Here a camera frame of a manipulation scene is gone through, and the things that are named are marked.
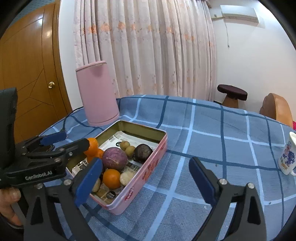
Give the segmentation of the person's left hand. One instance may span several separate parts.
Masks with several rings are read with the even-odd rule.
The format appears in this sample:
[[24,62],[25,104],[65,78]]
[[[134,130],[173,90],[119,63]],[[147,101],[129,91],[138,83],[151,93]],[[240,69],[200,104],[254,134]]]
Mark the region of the person's left hand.
[[22,222],[14,212],[12,205],[21,198],[21,192],[17,188],[1,189],[1,214],[9,223],[22,226]]

